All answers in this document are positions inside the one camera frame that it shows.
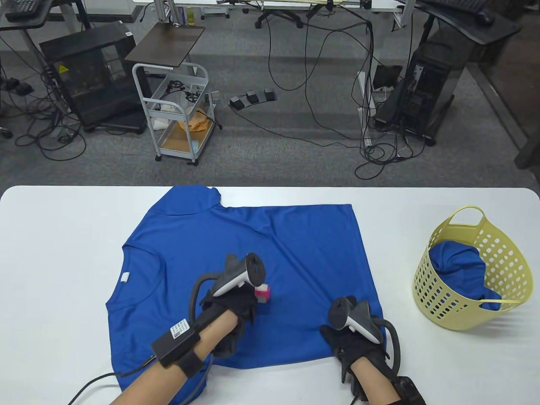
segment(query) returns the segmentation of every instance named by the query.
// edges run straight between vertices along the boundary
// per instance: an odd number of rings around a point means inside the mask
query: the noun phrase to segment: white table
[[[111,371],[105,302],[121,246],[167,187],[31,187],[0,200],[0,403],[62,405]],[[411,284],[431,232],[464,205],[482,207],[540,282],[540,202],[525,189],[220,187],[225,206],[353,204],[385,318],[400,336],[401,374],[428,404],[537,404],[540,297],[468,332],[431,323]],[[79,404],[109,403],[102,380]],[[242,371],[214,367],[197,405],[346,405],[335,359]]]

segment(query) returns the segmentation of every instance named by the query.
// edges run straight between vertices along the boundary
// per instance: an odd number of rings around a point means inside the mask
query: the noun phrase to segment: gray carpet
[[[217,117],[224,126],[223,131],[214,130],[199,166],[186,166],[185,161],[168,157],[155,162],[155,152],[147,134],[114,136],[100,131],[85,134],[86,152],[75,160],[62,163],[46,160],[35,146],[16,147],[13,139],[0,139],[0,193],[19,184],[465,186],[537,190],[532,175],[514,166],[512,160],[517,151],[467,71],[455,91],[456,98],[438,134],[437,145],[427,147],[414,160],[386,167],[379,177],[369,181],[358,180],[353,175],[354,169],[364,162],[357,150],[340,146],[321,148],[280,138],[235,116],[226,107],[225,101],[229,97],[250,89],[276,88],[267,67],[268,29],[265,25],[261,30],[253,27],[257,15],[252,12],[244,15],[240,10],[233,10],[230,19],[208,16],[198,22],[207,29],[193,49],[192,59],[208,69],[212,87],[221,92]],[[155,15],[150,13],[142,24],[133,25],[131,29],[137,40],[153,25],[154,18]],[[414,42],[417,43],[422,16],[417,15],[415,20]],[[338,27],[356,20],[338,12],[332,18],[315,17],[313,22]],[[299,30],[277,18],[271,19],[271,28],[275,79],[283,86],[301,83],[305,29]],[[40,42],[64,33],[62,23],[48,23],[44,28],[34,30],[32,36]],[[361,28],[351,30],[351,33],[366,43]],[[309,30],[310,66],[325,34]],[[404,63],[409,35],[408,30],[391,34],[384,50],[385,62]],[[24,43],[17,33],[2,33],[2,37],[16,50],[24,50]],[[36,95],[42,95],[43,86],[38,76],[32,76],[33,72],[5,49],[4,44],[0,44],[2,64],[8,76],[28,77],[27,81],[38,89]],[[318,120],[350,137],[360,136],[356,105],[350,98],[350,91],[363,55],[353,40],[339,33],[332,34],[308,83],[308,96]],[[295,92],[276,90],[277,102],[250,107],[242,114],[263,127],[288,136],[321,143],[340,139],[314,123],[302,89]],[[11,103],[5,94],[2,98]],[[13,100],[24,105],[22,99],[14,97]],[[17,114],[17,110],[4,104],[2,114]],[[29,120],[23,116],[2,119],[2,123],[18,136],[26,132]],[[410,143],[415,152],[420,151],[421,141],[411,140]],[[58,145],[54,139],[47,144]],[[52,156],[72,156],[81,147],[78,140]],[[368,176],[377,169],[369,167],[362,174]]]

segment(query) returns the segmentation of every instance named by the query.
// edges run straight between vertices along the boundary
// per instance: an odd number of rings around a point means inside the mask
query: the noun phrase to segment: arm
[[[388,405],[401,399],[392,383],[366,357],[356,360],[350,369],[366,393],[370,405]]]
[[[238,317],[227,310],[200,332],[200,341],[193,351],[204,360],[214,347],[238,324]],[[167,405],[184,386],[187,377],[180,367],[168,368],[158,362],[142,373],[112,405]]]

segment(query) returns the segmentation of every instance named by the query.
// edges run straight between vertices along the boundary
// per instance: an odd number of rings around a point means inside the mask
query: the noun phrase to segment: hand
[[[255,288],[244,283],[241,287],[234,287],[223,295],[214,297],[210,291],[201,301],[202,309],[208,309],[211,305],[219,305],[229,309],[237,317],[238,321],[253,323],[257,311],[257,297],[255,297]]]
[[[321,335],[332,348],[343,368],[350,371],[350,366],[361,357],[367,357],[372,363],[383,364],[386,362],[386,352],[382,345],[370,342],[358,332],[352,332],[349,328],[335,330],[334,328],[321,326]]]

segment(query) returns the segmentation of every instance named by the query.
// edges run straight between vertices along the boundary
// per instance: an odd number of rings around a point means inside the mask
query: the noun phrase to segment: blue cloth in basket
[[[484,286],[485,263],[475,247],[447,241],[432,247],[429,258],[442,281],[456,293],[472,300],[500,300]],[[501,304],[485,302],[481,308],[498,311]]]

